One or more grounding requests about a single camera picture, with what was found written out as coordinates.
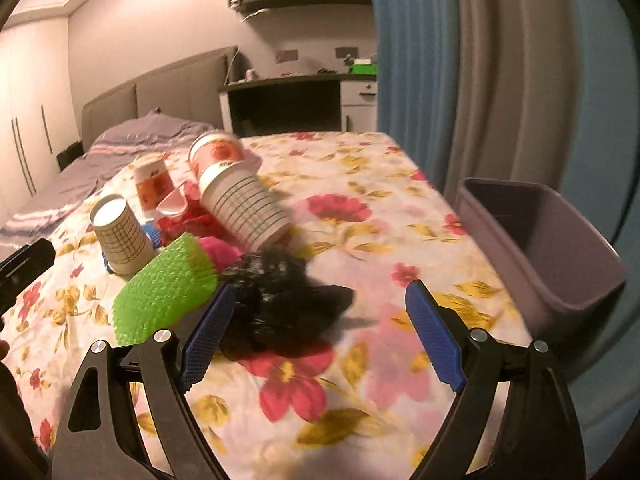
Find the upholstered headboard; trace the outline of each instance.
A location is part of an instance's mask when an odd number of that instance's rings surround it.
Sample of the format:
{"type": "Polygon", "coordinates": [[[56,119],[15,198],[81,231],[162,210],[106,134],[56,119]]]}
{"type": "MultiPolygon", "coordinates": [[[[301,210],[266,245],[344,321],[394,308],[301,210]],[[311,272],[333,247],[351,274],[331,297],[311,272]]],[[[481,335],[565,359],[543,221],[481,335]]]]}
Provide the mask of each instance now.
{"type": "Polygon", "coordinates": [[[219,48],[188,57],[127,81],[82,108],[82,144],[87,151],[104,130],[160,108],[163,114],[222,128],[218,92],[238,51],[219,48]]]}

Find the green sponge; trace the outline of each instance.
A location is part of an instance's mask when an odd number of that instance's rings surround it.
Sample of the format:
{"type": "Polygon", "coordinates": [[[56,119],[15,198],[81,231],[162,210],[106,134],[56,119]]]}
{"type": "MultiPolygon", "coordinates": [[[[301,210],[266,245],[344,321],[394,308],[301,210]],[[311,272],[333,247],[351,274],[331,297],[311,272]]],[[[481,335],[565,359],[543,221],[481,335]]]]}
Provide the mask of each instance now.
{"type": "Polygon", "coordinates": [[[146,341],[203,305],[218,287],[218,275],[193,235],[185,233],[120,291],[113,325],[122,346],[146,341]]]}

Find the floral bedsheet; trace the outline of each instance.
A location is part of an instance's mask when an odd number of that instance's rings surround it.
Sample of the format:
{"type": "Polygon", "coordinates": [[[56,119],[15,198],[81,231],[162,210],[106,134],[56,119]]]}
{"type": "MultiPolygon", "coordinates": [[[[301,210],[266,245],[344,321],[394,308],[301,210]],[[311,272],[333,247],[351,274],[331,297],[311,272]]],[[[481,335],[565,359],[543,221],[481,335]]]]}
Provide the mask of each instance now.
{"type": "MultiPolygon", "coordinates": [[[[187,394],[203,434],[234,480],[408,478],[436,435],[453,393],[438,382],[404,310],[419,278],[470,326],[526,345],[508,293],[449,205],[385,134],[299,133],[244,139],[260,178],[290,209],[288,248],[309,274],[355,292],[337,325],[295,358],[240,362],[216,354],[187,394]]],[[[164,154],[176,184],[186,150],[164,154]]],[[[142,213],[131,167],[52,234],[54,266],[6,314],[5,359],[34,434],[50,452],[66,393],[94,340],[116,344],[111,306],[124,281],[104,269],[89,211],[122,193],[142,213]]],[[[144,390],[132,384],[154,466],[170,471],[144,390]]],[[[506,390],[500,388],[473,467],[486,463],[506,390]]]]}

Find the gray plastic bin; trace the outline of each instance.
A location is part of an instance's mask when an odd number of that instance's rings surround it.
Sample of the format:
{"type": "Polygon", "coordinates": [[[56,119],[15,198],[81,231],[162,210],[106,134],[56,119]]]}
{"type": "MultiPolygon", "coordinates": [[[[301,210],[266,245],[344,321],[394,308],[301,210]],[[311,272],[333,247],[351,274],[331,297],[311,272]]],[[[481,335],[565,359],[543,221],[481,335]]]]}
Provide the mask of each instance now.
{"type": "Polygon", "coordinates": [[[547,186],[468,178],[457,209],[533,338],[562,341],[625,282],[616,251],[547,186]]]}

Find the wardrobe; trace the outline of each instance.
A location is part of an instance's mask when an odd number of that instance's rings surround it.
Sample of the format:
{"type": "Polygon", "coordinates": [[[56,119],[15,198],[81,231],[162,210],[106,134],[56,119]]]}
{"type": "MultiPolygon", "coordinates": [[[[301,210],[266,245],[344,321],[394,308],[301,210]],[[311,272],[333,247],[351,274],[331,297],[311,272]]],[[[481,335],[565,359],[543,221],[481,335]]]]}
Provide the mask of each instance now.
{"type": "Polygon", "coordinates": [[[68,18],[0,32],[0,226],[60,172],[79,138],[68,71],[68,18]]]}

